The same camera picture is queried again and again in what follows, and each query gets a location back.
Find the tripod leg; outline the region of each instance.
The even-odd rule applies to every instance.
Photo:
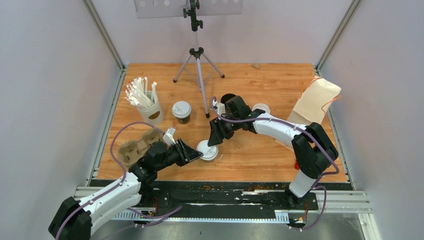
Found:
[[[219,73],[219,75],[221,76],[221,78],[225,78],[224,73],[215,65],[215,63],[213,61],[211,61],[209,59],[209,57],[203,53],[204,58],[210,63],[210,65],[212,65],[212,67]]]
[[[197,69],[197,80],[200,83],[201,94],[203,95],[204,111],[206,113],[206,118],[209,118],[210,117],[209,108],[208,108],[208,102],[206,100],[205,86],[203,84],[203,77],[202,77],[202,67],[200,65],[199,58],[196,58],[196,69]]]
[[[176,75],[176,77],[173,79],[173,82],[176,83],[178,80],[178,77],[180,77],[181,73],[183,72],[183,70],[186,68],[187,63],[189,62],[190,58],[192,56],[189,54],[187,57],[187,60],[185,60],[184,64],[182,65],[182,67],[179,69],[178,74]]]

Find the brown paper bag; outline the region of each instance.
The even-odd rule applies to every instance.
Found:
[[[312,82],[297,100],[287,121],[295,124],[309,125],[312,122],[321,123],[326,115],[331,101],[339,95],[342,89],[324,78]]]

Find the white panel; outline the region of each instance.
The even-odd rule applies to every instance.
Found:
[[[189,18],[137,19],[132,0],[93,3],[125,64],[181,63],[193,47]],[[218,63],[316,64],[350,3],[244,0],[242,14],[198,17],[200,46]]]
[[[189,0],[134,0],[138,19],[183,17],[189,12]],[[241,14],[243,0],[214,1],[199,0],[197,16]]]
[[[0,1],[0,238],[53,239],[85,184],[118,68],[83,2]]]
[[[381,238],[422,239],[424,1],[362,1],[323,76],[349,171]]]

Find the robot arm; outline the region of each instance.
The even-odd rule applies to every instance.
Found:
[[[89,240],[103,224],[114,216],[143,202],[144,199],[150,199],[149,195],[153,190],[151,183],[157,178],[158,171],[173,164],[182,167],[203,155],[187,146],[182,139],[174,141],[172,138],[170,142],[170,147],[160,141],[153,143],[146,154],[129,168],[124,182],[121,183],[124,177],[121,176],[95,194],[78,201],[73,197],[63,201],[48,228],[51,235],[56,237],[65,219],[82,204],[90,202],[67,222],[59,237],[59,239],[66,240]],[[91,200],[106,191],[110,192],[96,201]]]
[[[222,103],[216,101],[212,104],[218,110],[219,115],[233,120],[233,122],[218,117],[211,120],[209,122],[211,129],[209,146],[221,144],[223,139],[230,139],[234,135],[234,131],[243,129],[254,134],[263,134],[277,139],[285,147],[294,151],[300,168],[296,178],[289,186],[289,193],[294,202],[301,201],[311,190],[315,181],[331,165],[317,146],[312,147],[310,145],[313,142],[312,139],[301,130],[312,135],[333,161],[339,156],[323,127],[316,122],[310,125],[295,124],[273,117],[261,109],[251,111],[240,96],[228,99],[224,107]]]

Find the white cup lid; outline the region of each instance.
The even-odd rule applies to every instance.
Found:
[[[218,156],[218,147],[208,146],[208,140],[203,140],[197,145],[197,150],[203,153],[203,156],[200,157],[205,161],[212,161]]]
[[[186,118],[192,112],[192,106],[186,101],[178,101],[172,106],[172,114],[179,119]]]
[[[271,114],[270,107],[268,105],[266,105],[265,103],[256,103],[255,105],[253,105],[252,111],[255,110],[255,109],[264,110],[265,113]]]

